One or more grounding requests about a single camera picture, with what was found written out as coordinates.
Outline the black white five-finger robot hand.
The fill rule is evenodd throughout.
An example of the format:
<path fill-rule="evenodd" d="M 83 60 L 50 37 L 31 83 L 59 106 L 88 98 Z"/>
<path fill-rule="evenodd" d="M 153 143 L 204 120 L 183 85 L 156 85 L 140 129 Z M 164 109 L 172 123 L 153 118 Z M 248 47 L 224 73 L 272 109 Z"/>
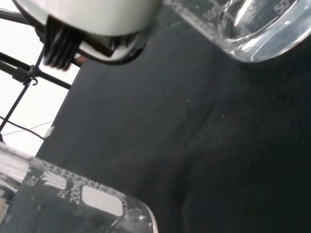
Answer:
<path fill-rule="evenodd" d="M 160 0 L 16 0 L 43 37 L 43 62 L 67 70 L 75 56 L 113 66 L 138 58 L 162 8 Z"/>

